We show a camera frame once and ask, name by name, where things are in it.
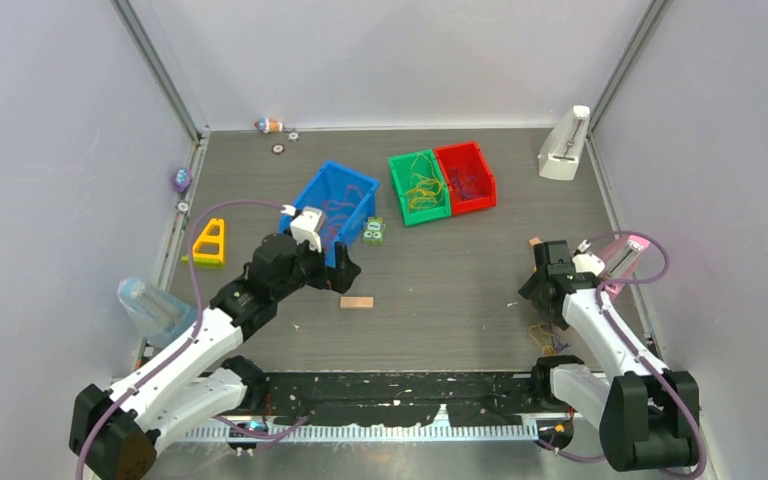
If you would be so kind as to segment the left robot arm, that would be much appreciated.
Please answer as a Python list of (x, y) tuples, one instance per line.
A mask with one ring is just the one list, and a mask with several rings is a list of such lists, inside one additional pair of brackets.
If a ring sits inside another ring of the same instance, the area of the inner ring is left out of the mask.
[(231, 351), (277, 314), (278, 305), (311, 287), (343, 294), (361, 268), (336, 242), (334, 262), (287, 233), (266, 236), (242, 274), (224, 285), (195, 323), (149, 362), (101, 388), (91, 383), (75, 398), (68, 446), (74, 476), (141, 479), (161, 451), (210, 417), (237, 408), (258, 412), (267, 398), (265, 375)]

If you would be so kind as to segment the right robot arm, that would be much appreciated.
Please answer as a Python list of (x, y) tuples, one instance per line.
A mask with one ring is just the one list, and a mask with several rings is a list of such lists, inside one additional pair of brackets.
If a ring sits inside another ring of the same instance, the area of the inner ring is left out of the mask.
[(603, 371), (594, 374), (574, 355), (541, 357), (531, 372), (532, 400), (544, 410), (579, 413), (598, 431), (601, 459), (618, 472), (671, 470), (696, 479), (708, 464), (698, 384), (638, 339), (613, 304), (624, 286), (639, 283), (642, 255), (663, 247), (638, 232), (608, 236), (600, 255), (590, 239), (576, 248), (564, 240), (530, 242), (534, 268), (519, 295), (550, 325), (575, 330)]

